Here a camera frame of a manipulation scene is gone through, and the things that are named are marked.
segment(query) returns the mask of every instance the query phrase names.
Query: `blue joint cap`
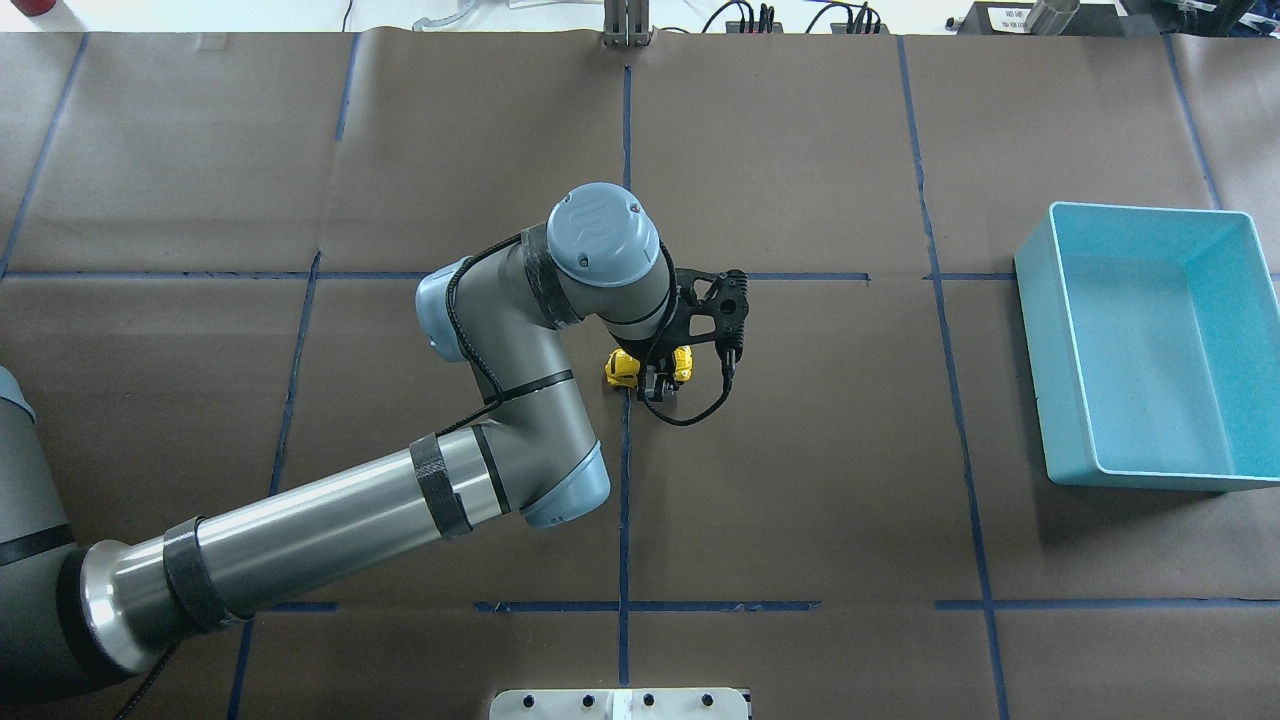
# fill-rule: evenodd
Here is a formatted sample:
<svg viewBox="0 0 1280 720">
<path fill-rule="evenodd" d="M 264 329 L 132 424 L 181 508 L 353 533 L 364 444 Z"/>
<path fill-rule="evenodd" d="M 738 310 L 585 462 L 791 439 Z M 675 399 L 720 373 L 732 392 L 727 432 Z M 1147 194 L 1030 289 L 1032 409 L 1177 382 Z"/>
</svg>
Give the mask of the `blue joint cap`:
<svg viewBox="0 0 1280 720">
<path fill-rule="evenodd" d="M 550 528 L 576 520 L 595 510 L 609 498 L 609 470 L 596 442 L 591 452 L 573 468 L 564 479 L 536 502 L 521 510 L 525 520 L 535 528 Z"/>
<path fill-rule="evenodd" d="M 417 322 L 422 325 L 422 332 L 431 340 L 431 347 L 435 352 L 449 363 L 466 360 L 462 356 L 462 347 L 458 346 L 458 336 L 453 332 L 453 324 L 449 323 L 449 313 L 445 310 L 445 291 L 449 287 L 449 281 L 466 261 L 467 259 L 463 258 L 448 268 L 440 268 L 422 278 L 422 282 L 417 283 L 417 297 L 413 299 L 413 305 L 417 307 Z"/>
<path fill-rule="evenodd" d="M 18 407 L 22 407 L 31 415 L 31 421 L 36 421 L 36 411 L 27 405 L 27 398 L 22 396 L 22 388 L 18 387 L 18 379 L 13 377 L 13 373 L 5 370 L 0 366 L 0 400 L 8 400 Z"/>
<path fill-rule="evenodd" d="M 593 287 L 636 282 L 660 252 L 658 228 L 636 196 L 607 182 L 577 187 L 556 204 L 547 247 L 566 275 Z"/>
</svg>

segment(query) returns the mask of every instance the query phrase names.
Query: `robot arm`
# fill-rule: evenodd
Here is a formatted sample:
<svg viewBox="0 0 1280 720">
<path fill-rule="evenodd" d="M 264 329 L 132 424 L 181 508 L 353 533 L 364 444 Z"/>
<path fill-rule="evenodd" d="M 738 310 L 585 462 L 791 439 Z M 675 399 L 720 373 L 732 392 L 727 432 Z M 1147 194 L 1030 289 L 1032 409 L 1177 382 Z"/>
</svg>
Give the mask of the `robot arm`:
<svg viewBox="0 0 1280 720">
<path fill-rule="evenodd" d="M 76 548 L 67 537 L 0 564 L 0 702 L 120 682 L 187 637 L 512 510 L 544 528 L 598 507 L 609 478 L 558 331 L 599 315 L 620 343 L 653 352 L 682 304 L 669 258 L 659 256 L 658 233 L 630 192 L 582 186 L 545 224 L 419 287 L 433 347 L 470 361 L 486 402 L 476 416 L 488 413 L 486 420 L 467 425 L 475 419 L 467 418 L 399 452 L 136 546 Z M 745 297 L 733 310 L 728 334 L 737 333 L 740 352 Z M 0 433 L 12 443 L 0 448 L 0 495 L 56 510 L 36 524 L 64 524 L 27 415 L 0 402 Z M 29 518 L 19 515 L 22 502 L 10 506 L 0 509 L 0 547 Z"/>
</svg>

